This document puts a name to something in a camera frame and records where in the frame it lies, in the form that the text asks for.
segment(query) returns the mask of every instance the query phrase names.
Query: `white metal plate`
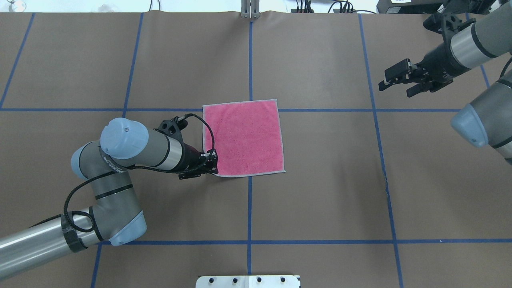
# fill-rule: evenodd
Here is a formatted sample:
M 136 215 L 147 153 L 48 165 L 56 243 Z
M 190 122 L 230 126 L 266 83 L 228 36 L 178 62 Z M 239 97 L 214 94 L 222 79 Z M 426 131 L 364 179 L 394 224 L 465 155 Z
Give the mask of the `white metal plate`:
M 196 288 L 231 287 L 300 288 L 301 277 L 298 275 L 202 276 L 196 281 Z

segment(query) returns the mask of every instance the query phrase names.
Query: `black tape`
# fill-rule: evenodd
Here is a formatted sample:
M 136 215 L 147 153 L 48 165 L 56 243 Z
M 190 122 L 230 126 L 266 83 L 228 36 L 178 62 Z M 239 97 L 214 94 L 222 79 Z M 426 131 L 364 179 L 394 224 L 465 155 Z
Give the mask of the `black tape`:
M 491 146 L 492 148 L 494 149 L 497 149 L 497 148 L 500 148 L 500 147 L 503 147 L 505 145 L 507 145 L 508 143 L 510 143 L 512 141 L 512 137 L 509 137 L 507 138 L 506 140 L 504 141 L 501 141 L 500 143 L 496 144 L 496 145 L 493 145 Z
M 94 212 L 93 212 L 93 207 L 92 206 L 89 206 L 89 214 L 93 218 L 94 222 L 96 222 L 96 218 L 94 218 Z M 94 225 L 94 233 L 96 233 L 96 236 L 98 237 L 98 240 L 105 241 L 105 239 L 103 239 L 103 237 L 101 236 L 101 234 L 99 232 L 98 223 L 96 223 L 96 225 Z
M 167 153 L 165 153 L 165 157 L 163 157 L 162 161 L 160 161 L 160 163 L 156 164 L 155 166 L 152 166 L 152 167 L 158 167 L 160 165 L 162 165 L 165 160 L 167 159 L 167 156 L 169 156 L 169 152 L 170 152 L 170 141 L 169 141 L 169 137 L 165 137 L 165 139 L 167 139 Z
M 499 80 L 498 80 L 498 81 L 496 81 L 496 82 L 501 83 L 501 84 L 503 84 L 503 85 L 505 85 L 505 86 L 508 86 L 509 88 L 512 88 L 512 82 L 507 81 L 507 80 L 505 80 L 505 79 L 499 79 Z
M 78 238 L 76 230 L 64 218 L 64 214 L 60 216 L 60 227 L 62 228 L 64 239 L 73 253 L 78 253 L 88 248 L 83 244 L 82 239 Z
M 480 39 L 478 39 L 475 26 L 476 24 L 473 24 L 471 26 L 471 37 L 473 38 L 473 42 L 475 42 L 475 45 L 478 47 L 478 49 L 480 49 L 480 52 L 482 52 L 485 56 L 489 58 L 496 58 L 496 55 L 491 54 L 489 51 L 487 51 L 487 49 L 483 47 L 482 43 L 480 42 Z
M 126 185 L 126 186 L 119 187 L 119 188 L 114 189 L 114 190 L 110 190 L 110 191 L 105 192 L 105 193 L 103 193 L 103 194 L 99 194 L 99 195 L 97 195 L 97 196 L 94 196 L 94 198 L 96 198 L 96 200 L 98 200 L 98 199 L 101 199 L 101 198 L 103 198 L 103 197 L 107 197 L 107 196 L 110 196 L 110 195 L 112 195 L 112 194 L 116 194 L 116 193 L 119 193 L 119 192 L 121 192 L 121 191 L 128 190 L 128 189 L 130 189 L 130 188 L 133 188 L 133 185 L 132 185 L 132 184 L 128 184 L 128 185 Z
M 103 149 L 101 147 L 98 147 L 99 148 L 99 155 L 101 155 L 101 159 L 103 159 L 103 161 L 105 161 L 105 163 L 115 172 L 117 173 L 123 173 L 123 172 L 126 172 L 128 171 L 129 169 L 117 164 L 113 159 L 112 157 L 110 157 L 110 155 L 108 155 L 107 153 L 105 153 L 105 151 L 103 151 Z

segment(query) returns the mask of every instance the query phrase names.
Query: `towel edge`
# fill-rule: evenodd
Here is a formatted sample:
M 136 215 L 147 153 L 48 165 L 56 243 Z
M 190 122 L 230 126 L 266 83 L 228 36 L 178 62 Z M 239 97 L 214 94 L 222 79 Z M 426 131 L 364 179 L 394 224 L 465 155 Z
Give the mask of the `towel edge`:
M 243 177 L 270 175 L 270 174 L 285 173 L 285 172 L 286 172 L 285 170 L 280 170 L 280 171 L 253 173 L 253 174 L 246 174 L 246 175 L 219 175 L 219 174 L 213 174 L 213 175 L 215 175 L 217 177 L 222 177 L 222 178 L 243 178 Z
M 227 102 L 227 103 L 219 103 L 219 104 L 208 104 L 203 105 L 203 109 L 205 107 L 218 106 L 218 105 L 226 105 L 226 104 L 239 104 L 239 103 L 248 103 L 248 102 L 264 102 L 264 101 L 274 101 L 277 102 L 277 99 L 264 99 L 264 100 L 252 100 L 252 101 L 237 101 L 237 102 Z

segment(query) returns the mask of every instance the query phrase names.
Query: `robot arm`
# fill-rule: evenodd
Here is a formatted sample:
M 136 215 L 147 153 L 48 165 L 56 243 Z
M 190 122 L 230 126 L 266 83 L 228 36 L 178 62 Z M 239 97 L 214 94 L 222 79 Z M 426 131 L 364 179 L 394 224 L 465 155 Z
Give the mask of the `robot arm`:
M 198 152 L 183 142 L 180 131 L 187 126 L 188 115 L 165 120 L 155 130 L 116 118 L 103 129 L 100 140 L 78 149 L 71 166 L 78 177 L 91 182 L 96 204 L 72 213 L 65 206 L 57 219 L 0 239 L 0 280 L 100 241 L 118 246 L 142 236 L 146 223 L 128 170 L 177 173 L 180 179 L 218 173 L 214 149 Z
M 454 14 L 436 13 L 423 25 L 441 31 L 444 42 L 417 64 L 404 59 L 386 69 L 380 91 L 399 83 L 417 83 L 407 89 L 407 97 L 436 92 L 456 76 L 512 52 L 512 2 L 478 22 L 463 23 Z M 512 164 L 512 72 L 466 105 L 452 119 L 452 127 L 476 147 L 489 144 Z

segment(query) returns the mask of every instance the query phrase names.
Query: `silver metal tube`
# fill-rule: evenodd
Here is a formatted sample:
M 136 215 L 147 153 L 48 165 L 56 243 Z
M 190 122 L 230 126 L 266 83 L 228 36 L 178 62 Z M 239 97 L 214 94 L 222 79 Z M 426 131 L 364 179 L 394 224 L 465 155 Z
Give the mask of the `silver metal tube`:
M 512 7 L 508 4 L 453 36 L 450 49 L 457 61 L 473 69 L 512 51 Z
M 73 219 L 80 227 L 91 226 L 85 216 L 75 215 Z M 78 232 L 78 237 L 85 246 L 99 242 L 94 231 Z M 4 237 L 0 239 L 0 281 L 71 253 L 60 218 Z

